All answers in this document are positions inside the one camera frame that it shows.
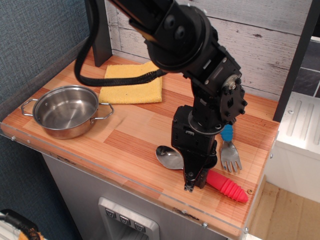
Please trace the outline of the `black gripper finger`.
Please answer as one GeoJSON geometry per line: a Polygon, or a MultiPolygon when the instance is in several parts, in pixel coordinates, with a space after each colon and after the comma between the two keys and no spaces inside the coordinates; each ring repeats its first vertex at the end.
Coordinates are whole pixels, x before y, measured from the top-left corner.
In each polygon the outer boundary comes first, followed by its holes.
{"type": "Polygon", "coordinates": [[[197,177],[184,175],[184,190],[190,193],[193,192],[195,186],[197,185],[197,177]]]}
{"type": "Polygon", "coordinates": [[[203,189],[207,182],[208,177],[208,168],[202,169],[199,176],[196,179],[196,186],[200,189],[203,189]]]}

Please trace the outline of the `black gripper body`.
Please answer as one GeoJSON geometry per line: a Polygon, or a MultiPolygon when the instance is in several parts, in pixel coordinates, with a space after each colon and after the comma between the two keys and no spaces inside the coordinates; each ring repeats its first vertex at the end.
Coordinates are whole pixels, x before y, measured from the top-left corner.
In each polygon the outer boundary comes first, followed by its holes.
{"type": "Polygon", "coordinates": [[[184,175],[198,177],[202,169],[211,169],[217,164],[217,141],[214,134],[203,134],[192,128],[189,122],[192,109],[185,105],[176,110],[171,145],[182,155],[184,175]]]}

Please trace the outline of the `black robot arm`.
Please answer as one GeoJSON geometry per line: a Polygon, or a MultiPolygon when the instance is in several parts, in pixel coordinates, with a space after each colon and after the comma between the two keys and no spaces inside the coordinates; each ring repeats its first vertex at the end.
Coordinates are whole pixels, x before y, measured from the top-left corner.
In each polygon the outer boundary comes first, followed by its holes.
{"type": "Polygon", "coordinates": [[[166,73],[191,82],[193,105],[180,106],[173,117],[171,145],[184,161],[184,188],[203,188],[217,163],[215,137],[247,102],[240,66],[219,44],[205,13],[174,0],[115,0],[113,5],[145,39],[150,60],[166,73]]]}

